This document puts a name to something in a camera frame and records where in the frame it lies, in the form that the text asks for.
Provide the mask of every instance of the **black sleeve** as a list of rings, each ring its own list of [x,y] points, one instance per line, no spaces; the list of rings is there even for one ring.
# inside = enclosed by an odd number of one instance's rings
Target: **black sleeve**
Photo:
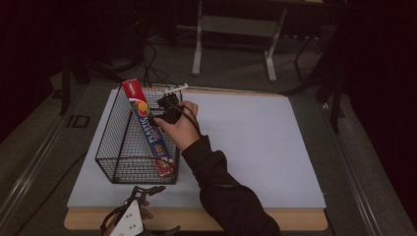
[[[265,213],[255,193],[227,172],[224,153],[211,150],[208,136],[182,155],[200,184],[203,207],[228,235],[280,235],[279,226]]]

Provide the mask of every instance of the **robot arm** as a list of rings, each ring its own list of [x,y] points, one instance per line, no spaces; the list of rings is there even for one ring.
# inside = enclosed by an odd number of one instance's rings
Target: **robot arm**
[[[143,189],[138,186],[132,191],[132,195],[118,208],[111,211],[103,220],[100,229],[102,236],[137,236],[154,235],[146,231],[142,223],[143,218],[151,218],[151,214],[141,206],[147,206],[147,195],[152,196],[165,189],[164,186],[154,186],[150,189]],[[164,235],[175,235],[179,226],[165,232]]]

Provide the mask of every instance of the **box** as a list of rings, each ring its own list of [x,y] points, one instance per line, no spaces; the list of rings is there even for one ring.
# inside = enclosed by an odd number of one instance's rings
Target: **box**
[[[160,176],[166,176],[172,173],[175,165],[165,141],[159,132],[158,127],[149,123],[148,115],[151,115],[147,98],[142,91],[141,85],[137,79],[128,80],[122,83],[123,89],[132,107],[142,133],[147,141],[149,151],[155,158],[155,163]]]

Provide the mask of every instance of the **wooden table edge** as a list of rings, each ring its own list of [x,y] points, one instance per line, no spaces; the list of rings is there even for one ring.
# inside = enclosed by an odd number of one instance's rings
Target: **wooden table edge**
[[[110,207],[69,208],[64,225],[70,230],[98,230]],[[168,230],[181,226],[183,231],[221,231],[203,208],[148,207],[154,219],[144,221],[149,230]],[[328,221],[322,208],[265,208],[284,231],[322,231]]]

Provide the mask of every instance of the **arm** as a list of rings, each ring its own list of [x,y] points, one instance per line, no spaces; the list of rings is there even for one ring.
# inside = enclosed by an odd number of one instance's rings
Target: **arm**
[[[185,112],[197,115],[198,107]],[[221,151],[212,151],[208,136],[200,137],[191,122],[182,116],[175,125],[155,119],[182,151],[201,187],[200,200],[207,213],[229,235],[280,235],[276,222],[249,188],[240,185],[228,172],[227,160]]]

